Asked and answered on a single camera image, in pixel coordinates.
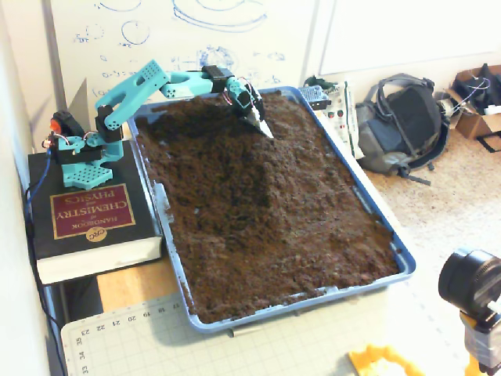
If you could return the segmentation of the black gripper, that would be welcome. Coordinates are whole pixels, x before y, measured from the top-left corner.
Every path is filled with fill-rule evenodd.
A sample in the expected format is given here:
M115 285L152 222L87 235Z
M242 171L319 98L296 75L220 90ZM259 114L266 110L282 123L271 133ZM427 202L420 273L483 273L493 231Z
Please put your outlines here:
M253 87L232 88L233 112L246 123L254 126L262 135L273 139L271 129L265 121L265 108L262 98Z

